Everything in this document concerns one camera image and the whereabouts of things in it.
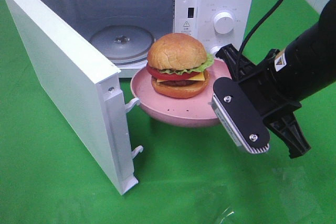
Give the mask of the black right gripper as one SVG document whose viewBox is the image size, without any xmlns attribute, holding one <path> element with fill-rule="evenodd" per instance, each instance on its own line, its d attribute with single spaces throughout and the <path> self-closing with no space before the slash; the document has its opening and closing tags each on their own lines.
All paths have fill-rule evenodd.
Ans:
<svg viewBox="0 0 336 224">
<path fill-rule="evenodd" d="M 238 50 L 232 45 L 223 46 L 215 57 L 222 59 L 233 81 L 246 93 L 263 123 L 287 146 L 290 158 L 303 156 L 311 149 L 296 120 L 294 111 L 301 104 L 281 91 L 282 85 L 275 78 L 275 60 L 282 51 L 272 49 L 258 65 L 244 55 L 238 59 Z"/>
</svg>

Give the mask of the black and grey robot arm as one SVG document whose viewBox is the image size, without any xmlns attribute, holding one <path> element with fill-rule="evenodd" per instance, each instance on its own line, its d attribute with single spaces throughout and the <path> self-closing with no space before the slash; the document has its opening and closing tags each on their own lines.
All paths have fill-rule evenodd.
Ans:
<svg viewBox="0 0 336 224">
<path fill-rule="evenodd" d="M 310 145 L 294 116 L 301 101 L 335 82 L 335 0 L 316 24 L 285 49 L 272 49 L 259 64 L 239 55 L 233 45 L 216 54 L 230 77 L 213 85 L 212 108 L 234 143 L 251 154 L 269 150 L 270 134 L 304 155 Z"/>
</svg>

